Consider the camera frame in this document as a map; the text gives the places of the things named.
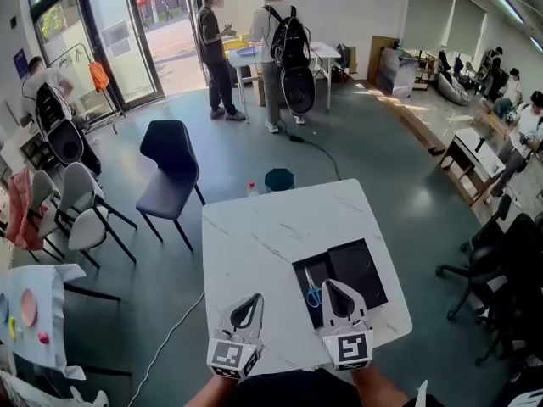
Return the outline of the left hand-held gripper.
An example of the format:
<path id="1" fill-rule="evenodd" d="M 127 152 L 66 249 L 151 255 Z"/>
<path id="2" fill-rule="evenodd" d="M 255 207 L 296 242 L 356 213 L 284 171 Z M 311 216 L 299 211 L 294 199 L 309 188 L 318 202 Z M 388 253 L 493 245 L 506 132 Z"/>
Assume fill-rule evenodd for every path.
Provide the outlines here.
<path id="1" fill-rule="evenodd" d="M 216 376 L 246 380 L 261 357 L 264 299 L 254 293 L 221 312 L 219 327 L 210 338 L 207 366 Z M 248 331 L 243 336 L 236 332 Z"/>

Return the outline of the blue-handled scissors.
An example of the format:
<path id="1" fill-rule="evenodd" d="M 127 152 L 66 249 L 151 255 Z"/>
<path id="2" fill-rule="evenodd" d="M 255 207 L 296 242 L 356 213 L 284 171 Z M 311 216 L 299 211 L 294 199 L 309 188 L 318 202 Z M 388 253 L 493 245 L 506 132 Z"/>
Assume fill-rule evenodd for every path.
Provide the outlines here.
<path id="1" fill-rule="evenodd" d="M 305 268 L 305 276 L 308 284 L 308 289 L 305 295 L 306 303 L 313 309 L 317 309 L 322 305 L 322 290 L 318 287 L 311 277 L 311 273 Z"/>

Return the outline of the black open box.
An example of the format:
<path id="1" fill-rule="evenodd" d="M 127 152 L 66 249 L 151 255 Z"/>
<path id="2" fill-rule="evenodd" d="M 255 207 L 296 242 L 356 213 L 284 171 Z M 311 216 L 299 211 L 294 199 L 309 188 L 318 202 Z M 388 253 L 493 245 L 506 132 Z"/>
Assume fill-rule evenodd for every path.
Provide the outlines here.
<path id="1" fill-rule="evenodd" d="M 364 238 L 330 248 L 327 254 L 331 263 L 330 277 L 362 295 L 367 309 L 388 303 L 388 297 Z"/>

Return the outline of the person's black clothing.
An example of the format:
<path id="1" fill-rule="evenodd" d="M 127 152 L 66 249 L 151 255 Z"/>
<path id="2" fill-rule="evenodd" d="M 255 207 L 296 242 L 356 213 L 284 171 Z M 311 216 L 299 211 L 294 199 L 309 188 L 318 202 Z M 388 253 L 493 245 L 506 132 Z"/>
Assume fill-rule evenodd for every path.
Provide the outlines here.
<path id="1" fill-rule="evenodd" d="M 415 407 L 416 398 L 404 407 Z M 250 378 L 238 385 L 227 407 L 363 407 L 355 384 L 329 371 L 289 371 Z M 427 393 L 426 407 L 445 407 Z"/>

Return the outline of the black office chair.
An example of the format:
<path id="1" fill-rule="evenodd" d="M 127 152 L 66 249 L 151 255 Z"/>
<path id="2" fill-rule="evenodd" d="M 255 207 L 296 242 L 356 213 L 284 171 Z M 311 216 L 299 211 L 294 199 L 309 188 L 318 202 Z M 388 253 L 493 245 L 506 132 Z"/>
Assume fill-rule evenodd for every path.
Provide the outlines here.
<path id="1" fill-rule="evenodd" d="M 500 277 L 505 282 L 488 297 L 489 316 L 480 319 L 495 338 L 475 365 L 482 365 L 498 345 L 503 359 L 533 355 L 543 361 L 543 231 L 520 214 L 490 254 L 499 261 L 498 268 L 474 277 L 471 285 L 489 288 Z"/>
<path id="2" fill-rule="evenodd" d="M 490 305 L 493 292 L 487 282 L 475 282 L 482 276 L 494 274 L 500 268 L 502 257 L 500 255 L 500 244 L 505 232 L 500 228 L 497 221 L 505 220 L 512 204 L 512 198 L 504 195 L 496 212 L 481 227 L 481 229 L 461 245 L 461 251 L 468 255 L 468 262 L 461 266 L 438 265 L 435 275 L 441 276 L 446 271 L 467 279 L 467 286 L 457 305 L 447 312 L 446 318 L 453 320 L 467 299 L 474 295 L 480 302 L 477 314 L 482 315 Z"/>

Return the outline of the white tablecloth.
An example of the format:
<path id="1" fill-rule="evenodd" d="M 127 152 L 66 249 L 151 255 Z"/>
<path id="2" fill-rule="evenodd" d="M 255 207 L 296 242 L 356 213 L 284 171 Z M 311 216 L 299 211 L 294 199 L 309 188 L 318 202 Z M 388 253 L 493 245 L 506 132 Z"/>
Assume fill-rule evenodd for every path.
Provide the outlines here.
<path id="1" fill-rule="evenodd" d="M 27 265 L 8 270 L 0 276 L 0 343 L 11 354 L 54 371 L 71 380 L 84 381 L 86 375 L 78 365 L 67 363 L 64 348 L 64 284 L 86 275 L 77 264 Z M 37 300 L 37 317 L 33 326 L 25 326 L 20 313 L 21 294 L 29 288 Z M 8 318 L 16 320 L 16 339 L 8 332 Z M 46 332 L 50 344 L 38 341 Z"/>

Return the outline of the pink plate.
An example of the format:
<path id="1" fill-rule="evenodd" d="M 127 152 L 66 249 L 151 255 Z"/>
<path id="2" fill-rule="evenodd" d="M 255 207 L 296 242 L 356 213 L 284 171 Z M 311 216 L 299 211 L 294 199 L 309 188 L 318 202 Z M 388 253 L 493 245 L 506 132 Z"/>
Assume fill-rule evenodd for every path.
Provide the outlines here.
<path id="1" fill-rule="evenodd" d="M 25 289 L 21 294 L 20 300 L 21 319 L 25 326 L 33 326 L 37 317 L 37 300 L 34 293 L 29 289 Z"/>

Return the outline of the grey panel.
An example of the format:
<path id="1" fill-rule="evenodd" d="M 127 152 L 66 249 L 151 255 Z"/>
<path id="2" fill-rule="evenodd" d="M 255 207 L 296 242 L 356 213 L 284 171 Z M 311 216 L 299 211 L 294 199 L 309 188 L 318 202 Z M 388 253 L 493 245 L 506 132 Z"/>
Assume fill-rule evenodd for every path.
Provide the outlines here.
<path id="1" fill-rule="evenodd" d="M 417 58 L 404 50 L 385 47 L 378 65 L 377 88 L 396 98 L 408 98 L 415 84 L 417 68 Z"/>

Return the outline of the pink jacket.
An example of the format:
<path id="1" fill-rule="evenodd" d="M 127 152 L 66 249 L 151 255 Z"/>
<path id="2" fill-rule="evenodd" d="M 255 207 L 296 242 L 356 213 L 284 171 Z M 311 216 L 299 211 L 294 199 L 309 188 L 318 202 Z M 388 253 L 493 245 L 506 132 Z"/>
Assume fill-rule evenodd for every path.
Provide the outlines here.
<path id="1" fill-rule="evenodd" d="M 28 167 L 8 179 L 9 215 L 5 237 L 17 248 L 43 250 L 43 240 L 27 219 L 32 202 L 31 171 Z"/>

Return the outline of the black clothes rack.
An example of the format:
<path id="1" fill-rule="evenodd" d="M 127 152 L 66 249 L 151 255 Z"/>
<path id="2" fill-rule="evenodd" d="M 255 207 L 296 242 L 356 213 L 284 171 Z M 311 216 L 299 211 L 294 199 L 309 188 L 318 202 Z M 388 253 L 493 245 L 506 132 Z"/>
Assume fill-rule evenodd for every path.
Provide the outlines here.
<path id="1" fill-rule="evenodd" d="M 83 43 L 79 42 L 76 43 L 74 46 L 69 47 L 66 51 L 64 51 L 56 59 L 54 59 L 49 66 L 58 67 L 59 69 L 65 69 L 70 66 L 75 66 L 80 62 L 82 55 L 84 55 L 87 60 L 87 68 L 92 81 L 92 77 L 89 71 L 89 64 L 92 61 L 96 60 L 91 58 L 91 54 L 87 51 L 87 48 Z M 86 134 L 110 125 L 112 131 L 117 136 L 119 134 L 116 127 L 117 121 L 120 117 L 125 118 L 126 114 L 122 109 L 114 106 L 114 101 L 109 95 L 109 86 L 102 92 L 97 92 L 95 90 L 93 82 L 92 86 L 94 88 L 94 91 L 104 98 L 104 101 L 107 104 L 107 108 L 109 109 L 108 112 L 104 114 L 98 114 L 96 109 L 92 109 L 83 113 L 78 111 L 74 106 L 70 105 L 72 114 L 76 118 L 76 121 L 81 124 L 82 130 L 84 130 Z"/>

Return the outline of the wooden board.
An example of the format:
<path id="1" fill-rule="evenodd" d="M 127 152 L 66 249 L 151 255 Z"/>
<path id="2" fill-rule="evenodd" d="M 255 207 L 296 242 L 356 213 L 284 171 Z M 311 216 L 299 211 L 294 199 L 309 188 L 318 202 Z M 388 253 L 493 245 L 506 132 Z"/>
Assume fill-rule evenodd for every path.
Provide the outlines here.
<path id="1" fill-rule="evenodd" d="M 398 38 L 388 36 L 373 36 L 367 67 L 367 81 L 376 86 L 381 52 L 384 48 L 394 48 L 398 45 Z"/>

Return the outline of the black backpack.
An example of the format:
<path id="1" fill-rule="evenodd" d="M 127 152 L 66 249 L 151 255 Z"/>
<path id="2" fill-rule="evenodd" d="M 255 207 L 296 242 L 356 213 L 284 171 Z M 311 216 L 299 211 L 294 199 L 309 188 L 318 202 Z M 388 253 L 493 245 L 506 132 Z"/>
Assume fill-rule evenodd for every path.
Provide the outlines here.
<path id="1" fill-rule="evenodd" d="M 48 135 L 62 120 L 71 117 L 69 106 L 48 83 L 43 83 L 36 93 L 36 118 L 41 130 Z"/>
<path id="2" fill-rule="evenodd" d="M 278 21 L 270 46 L 271 56 L 281 71 L 308 67 L 311 48 L 306 28 L 297 17 L 296 7 L 291 6 L 290 15 L 282 18 L 271 6 L 265 6 L 270 16 Z"/>

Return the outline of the glass entrance door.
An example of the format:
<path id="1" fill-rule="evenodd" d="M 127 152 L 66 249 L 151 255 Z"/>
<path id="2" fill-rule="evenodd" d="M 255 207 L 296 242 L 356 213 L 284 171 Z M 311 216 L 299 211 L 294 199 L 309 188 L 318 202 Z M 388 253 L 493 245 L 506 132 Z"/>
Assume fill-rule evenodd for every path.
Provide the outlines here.
<path id="1" fill-rule="evenodd" d="M 128 111 L 164 97 L 136 0 L 81 0 L 96 60 L 115 104 Z"/>

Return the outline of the window blind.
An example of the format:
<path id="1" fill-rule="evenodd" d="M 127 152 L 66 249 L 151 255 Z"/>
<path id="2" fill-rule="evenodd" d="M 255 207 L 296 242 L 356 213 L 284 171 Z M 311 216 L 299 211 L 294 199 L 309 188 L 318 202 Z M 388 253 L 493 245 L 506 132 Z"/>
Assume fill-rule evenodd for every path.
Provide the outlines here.
<path id="1" fill-rule="evenodd" d="M 408 0 L 403 48 L 438 52 L 454 0 Z"/>
<path id="2" fill-rule="evenodd" d="M 474 57 L 486 12 L 471 0 L 454 0 L 446 48 Z"/>

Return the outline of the grey chair black frame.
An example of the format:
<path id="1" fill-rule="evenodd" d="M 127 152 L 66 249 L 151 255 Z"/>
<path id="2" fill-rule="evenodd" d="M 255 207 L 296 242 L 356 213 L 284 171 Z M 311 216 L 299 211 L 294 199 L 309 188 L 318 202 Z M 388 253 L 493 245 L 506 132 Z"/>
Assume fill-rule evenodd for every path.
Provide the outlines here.
<path id="1" fill-rule="evenodd" d="M 59 190 L 44 170 L 39 170 L 32 178 L 31 190 L 31 204 L 26 219 L 30 222 L 34 231 L 37 232 L 37 236 L 44 240 L 57 255 L 50 253 L 46 249 L 43 249 L 43 251 L 53 259 L 60 261 L 64 258 L 64 254 L 48 238 L 59 229 L 55 220 L 58 208 L 56 199 L 60 199 Z"/>
<path id="2" fill-rule="evenodd" d="M 101 187 L 83 164 L 69 164 L 64 171 L 64 187 L 54 217 L 56 225 L 68 239 L 68 249 L 81 253 L 99 269 L 99 263 L 88 251 L 111 236 L 135 265 L 136 257 L 109 224 L 110 215 L 137 229 L 135 222 L 106 202 Z"/>

